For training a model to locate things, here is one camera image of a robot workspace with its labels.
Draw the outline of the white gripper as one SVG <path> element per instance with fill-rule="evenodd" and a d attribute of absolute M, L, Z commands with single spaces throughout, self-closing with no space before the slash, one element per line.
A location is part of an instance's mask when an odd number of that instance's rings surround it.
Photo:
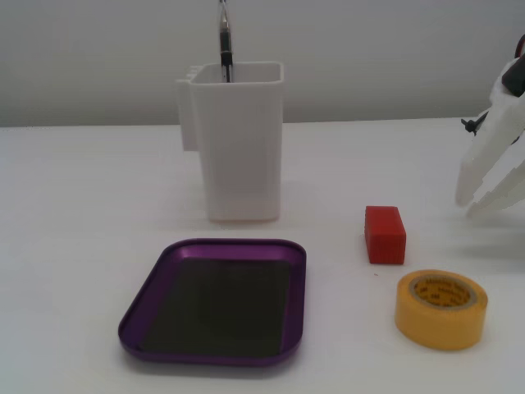
<path fill-rule="evenodd" d="M 524 98 L 519 98 L 523 93 L 524 56 L 521 56 L 507 63 L 496 78 L 489 96 L 493 105 L 460 163 L 455 202 L 458 206 L 470 204 L 466 212 L 469 218 L 524 201 L 524 162 L 521 162 L 473 202 L 484 177 L 524 131 Z"/>

